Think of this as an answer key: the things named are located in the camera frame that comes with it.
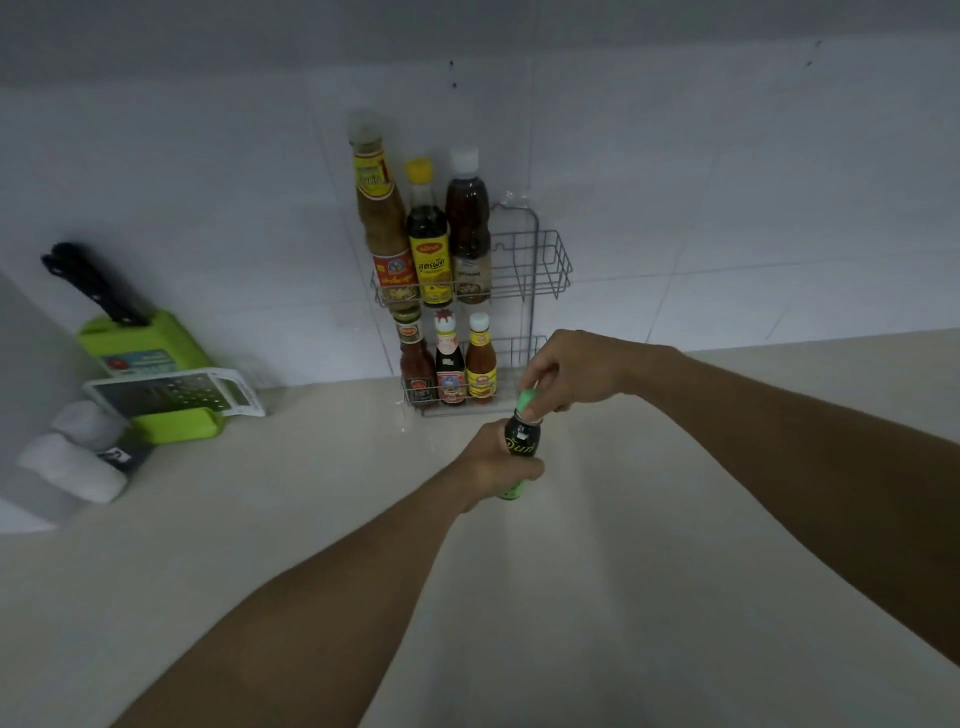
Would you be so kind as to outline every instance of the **label on knife block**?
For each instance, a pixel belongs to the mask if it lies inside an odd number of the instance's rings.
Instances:
[[[162,375],[180,370],[177,362],[164,349],[101,356],[100,363],[107,368],[111,376]]]

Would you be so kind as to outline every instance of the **bottle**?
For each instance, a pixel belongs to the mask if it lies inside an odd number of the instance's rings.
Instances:
[[[490,315],[470,314],[467,347],[467,389],[477,404],[489,404],[496,394],[496,352],[490,340]]]
[[[420,319],[397,324],[400,336],[400,378],[407,403],[417,409],[437,406],[437,370],[433,357],[426,350]]]
[[[457,345],[457,319],[449,309],[437,311],[433,319],[437,330],[437,383],[440,401],[459,406],[467,401],[467,367]]]
[[[420,317],[419,290],[407,237],[406,210],[387,169],[376,118],[369,112],[355,112],[348,128],[357,208],[367,248],[373,256],[381,299],[395,321],[416,321]]]
[[[490,197],[477,176],[480,150],[476,146],[451,149],[450,166],[454,176],[446,189],[446,219],[457,298],[464,303],[482,303],[490,297],[492,272],[487,227]]]
[[[450,268],[450,245],[446,215],[433,200],[433,165],[424,157],[407,162],[410,179],[410,214],[407,234],[423,303],[431,308],[444,308],[453,300],[453,273]]]
[[[533,457],[537,454],[537,445],[540,444],[540,422],[524,422],[520,414],[527,408],[527,405],[537,396],[536,389],[524,389],[520,392],[520,397],[516,401],[514,416],[510,418],[507,426],[504,427],[503,436],[507,440],[507,449],[512,455],[520,457]],[[520,491],[523,490],[523,484],[526,480],[521,480],[506,493],[501,493],[500,497],[504,500],[516,500],[520,497]]]

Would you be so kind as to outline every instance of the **white bottle cap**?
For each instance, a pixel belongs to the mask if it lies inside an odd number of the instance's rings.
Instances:
[[[109,448],[127,429],[90,400],[70,402],[51,420],[50,426],[74,445],[94,452]]]
[[[457,317],[449,308],[442,308],[433,315],[433,327],[437,333],[452,333],[457,330]]]
[[[454,177],[476,177],[480,172],[480,150],[476,144],[450,150],[450,168]]]
[[[16,464],[34,471],[71,496],[109,503],[127,485],[127,477],[90,450],[78,448],[59,432],[40,435],[20,452]]]
[[[470,314],[470,330],[476,331],[477,333],[482,333],[490,328],[490,314],[489,313],[471,313]]]

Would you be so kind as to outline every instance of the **white salt shaker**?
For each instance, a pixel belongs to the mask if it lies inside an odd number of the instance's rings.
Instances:
[[[93,503],[109,503],[127,485],[127,477],[88,449],[80,448],[59,432],[31,440],[16,460],[21,468],[72,496]]]

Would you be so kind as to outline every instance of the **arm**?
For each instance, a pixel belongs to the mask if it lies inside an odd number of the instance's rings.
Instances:
[[[554,334],[521,386],[537,380],[534,418],[618,392],[649,401],[804,546],[960,664],[960,445],[584,331]]]
[[[543,473],[507,451],[505,423],[483,425],[411,495],[247,597],[114,728],[357,725],[457,516]]]

